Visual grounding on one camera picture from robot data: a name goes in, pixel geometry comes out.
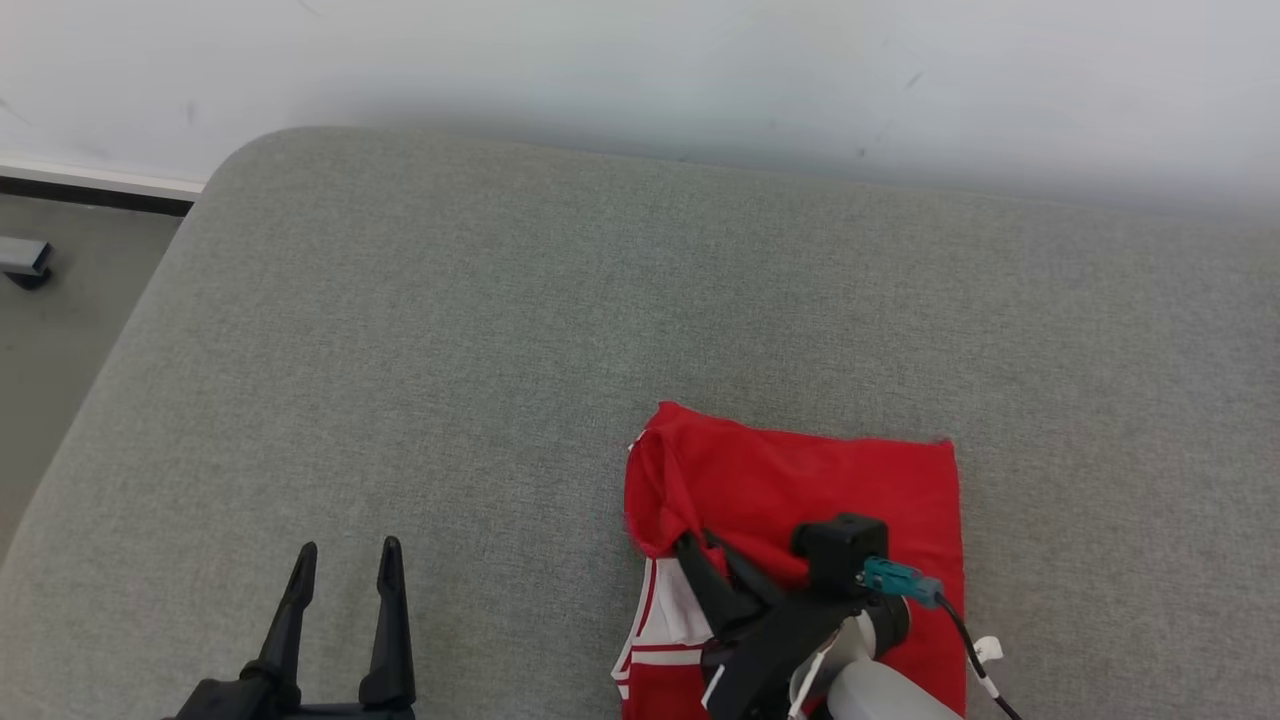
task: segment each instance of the baseboard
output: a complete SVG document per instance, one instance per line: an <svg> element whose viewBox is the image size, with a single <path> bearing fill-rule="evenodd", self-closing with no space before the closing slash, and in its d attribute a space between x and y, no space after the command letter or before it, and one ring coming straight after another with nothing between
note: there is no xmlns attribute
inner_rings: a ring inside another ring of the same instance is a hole
<svg viewBox="0 0 1280 720"><path fill-rule="evenodd" d="M0 158L0 192L63 202L186 215L204 183Z"/></svg>

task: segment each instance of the black baseboard strip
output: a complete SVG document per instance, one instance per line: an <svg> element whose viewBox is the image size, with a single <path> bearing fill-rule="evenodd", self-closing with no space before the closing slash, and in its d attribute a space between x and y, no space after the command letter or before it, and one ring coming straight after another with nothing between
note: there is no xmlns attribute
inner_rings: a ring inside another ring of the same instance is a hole
<svg viewBox="0 0 1280 720"><path fill-rule="evenodd" d="M186 218L187 213L191 211L192 205L189 200L152 197L150 195L134 195L132 192L119 192L115 190L96 190L92 187L78 187L74 184L5 177L0 177L0 193L17 195L20 197L38 197L41 200L56 200L59 202L74 202L77 205L119 208L120 210L155 213L157 215L173 215L175 218Z"/></svg>

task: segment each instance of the white wall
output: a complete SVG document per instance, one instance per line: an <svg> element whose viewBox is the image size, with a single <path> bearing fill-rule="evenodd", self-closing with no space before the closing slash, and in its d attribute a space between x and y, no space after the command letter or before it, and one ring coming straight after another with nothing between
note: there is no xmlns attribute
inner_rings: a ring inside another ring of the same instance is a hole
<svg viewBox="0 0 1280 720"><path fill-rule="evenodd" d="M0 165L200 182L276 128L411 117L1280 213L1272 0L0 0Z"/></svg>

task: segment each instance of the black rubber foot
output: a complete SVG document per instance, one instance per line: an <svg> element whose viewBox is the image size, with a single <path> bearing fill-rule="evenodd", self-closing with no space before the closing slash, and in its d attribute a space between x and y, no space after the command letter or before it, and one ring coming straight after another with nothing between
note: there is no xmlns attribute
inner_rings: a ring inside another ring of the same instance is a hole
<svg viewBox="0 0 1280 720"><path fill-rule="evenodd" d="M4 275L22 290L37 290L54 277L54 272L45 268L45 272L38 275L19 275L18 273L5 273Z"/></svg>

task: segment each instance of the red cloth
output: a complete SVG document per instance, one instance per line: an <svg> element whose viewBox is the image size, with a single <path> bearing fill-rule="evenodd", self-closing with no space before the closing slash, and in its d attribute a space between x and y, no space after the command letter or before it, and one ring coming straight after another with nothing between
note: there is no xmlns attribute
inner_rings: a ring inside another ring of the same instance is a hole
<svg viewBox="0 0 1280 720"><path fill-rule="evenodd" d="M709 528L790 588L808 570L790 550L796 525L840 512L878 518L890 528L890 559L940 578L964 614L960 480L950 442L758 430L663 402L631 450L625 492L627 528L649 557L671 557L685 530L700 537ZM941 610L913 603L911 632L884 662L964 715L964 648ZM700 688L681 692L701 711ZM636 700L643 702L632 689Z"/></svg>

